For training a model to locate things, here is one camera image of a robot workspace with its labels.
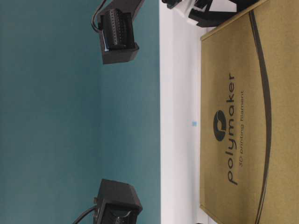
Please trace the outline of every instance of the cardboard box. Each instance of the cardboard box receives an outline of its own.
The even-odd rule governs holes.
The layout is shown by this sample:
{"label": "cardboard box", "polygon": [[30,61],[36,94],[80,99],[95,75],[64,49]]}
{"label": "cardboard box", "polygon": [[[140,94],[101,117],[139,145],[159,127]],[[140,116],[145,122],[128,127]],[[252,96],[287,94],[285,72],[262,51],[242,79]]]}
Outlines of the cardboard box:
{"label": "cardboard box", "polygon": [[201,40],[200,207],[299,224],[299,1],[261,0]]}

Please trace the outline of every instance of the white plastic part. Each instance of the white plastic part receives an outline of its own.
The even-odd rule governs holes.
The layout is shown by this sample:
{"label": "white plastic part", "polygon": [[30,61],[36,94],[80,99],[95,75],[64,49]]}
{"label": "white plastic part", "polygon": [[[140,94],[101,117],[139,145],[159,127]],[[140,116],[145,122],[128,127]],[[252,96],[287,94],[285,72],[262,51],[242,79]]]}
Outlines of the white plastic part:
{"label": "white plastic part", "polygon": [[182,0],[173,9],[183,18],[188,18],[191,9],[194,7],[196,0]]}
{"label": "white plastic part", "polygon": [[[189,18],[191,10],[196,9],[197,11],[201,12],[204,12],[206,10],[206,6],[203,9],[195,7],[194,4],[196,1],[197,0],[182,0],[173,8],[173,10],[176,11],[180,16],[186,18],[189,24],[192,24],[194,26],[196,26],[198,22]],[[236,12],[237,7],[235,3],[229,0],[213,0],[210,10]]]}
{"label": "white plastic part", "polygon": [[208,224],[199,208],[200,48],[206,29],[160,1],[161,224]]}

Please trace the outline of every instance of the black bracket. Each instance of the black bracket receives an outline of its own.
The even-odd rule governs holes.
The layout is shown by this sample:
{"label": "black bracket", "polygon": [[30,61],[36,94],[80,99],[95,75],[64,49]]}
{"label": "black bracket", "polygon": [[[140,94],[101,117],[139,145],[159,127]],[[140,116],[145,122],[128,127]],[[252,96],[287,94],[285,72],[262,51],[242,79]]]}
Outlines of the black bracket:
{"label": "black bracket", "polygon": [[167,7],[169,9],[174,8],[178,3],[180,3],[182,0],[162,0],[163,3],[167,4]]}
{"label": "black bracket", "polygon": [[238,12],[248,8],[258,0],[229,0],[237,5],[237,12],[214,12],[210,11],[213,0],[197,0],[194,8],[190,11],[189,18],[198,22],[199,27],[216,27],[236,15]]}

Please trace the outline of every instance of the polymaker logo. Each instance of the polymaker logo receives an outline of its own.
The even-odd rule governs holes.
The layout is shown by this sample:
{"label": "polymaker logo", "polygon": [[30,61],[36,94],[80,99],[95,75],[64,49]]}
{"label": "polymaker logo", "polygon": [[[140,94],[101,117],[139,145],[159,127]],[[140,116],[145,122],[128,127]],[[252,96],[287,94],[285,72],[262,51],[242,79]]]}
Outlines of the polymaker logo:
{"label": "polymaker logo", "polygon": [[[221,129],[218,129],[218,122],[221,122]],[[226,119],[223,111],[217,111],[214,117],[214,135],[218,141],[222,141],[226,132]]]}

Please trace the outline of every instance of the teal wall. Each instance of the teal wall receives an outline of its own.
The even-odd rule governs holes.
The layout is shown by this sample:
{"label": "teal wall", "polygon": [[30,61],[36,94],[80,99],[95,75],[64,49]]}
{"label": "teal wall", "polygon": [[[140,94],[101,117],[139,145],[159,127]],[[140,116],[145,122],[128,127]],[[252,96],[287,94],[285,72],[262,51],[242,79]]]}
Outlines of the teal wall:
{"label": "teal wall", "polygon": [[138,223],[160,223],[158,0],[134,22],[137,58],[105,66],[98,4],[0,1],[0,223],[72,223],[101,178],[134,185]]}

